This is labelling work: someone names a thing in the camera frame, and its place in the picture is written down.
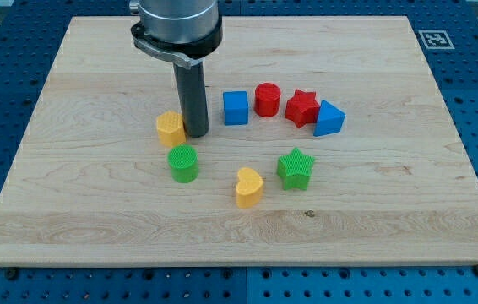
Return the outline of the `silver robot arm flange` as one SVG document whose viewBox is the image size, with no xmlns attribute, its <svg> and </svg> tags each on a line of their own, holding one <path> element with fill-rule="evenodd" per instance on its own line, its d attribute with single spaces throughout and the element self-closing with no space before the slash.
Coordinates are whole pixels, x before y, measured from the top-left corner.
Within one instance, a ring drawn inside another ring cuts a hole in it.
<svg viewBox="0 0 478 304">
<path fill-rule="evenodd" d="M 129 8 L 139 16 L 131 28 L 135 47 L 179 68 L 199 65 L 222 41 L 217 0 L 131 0 Z"/>
</svg>

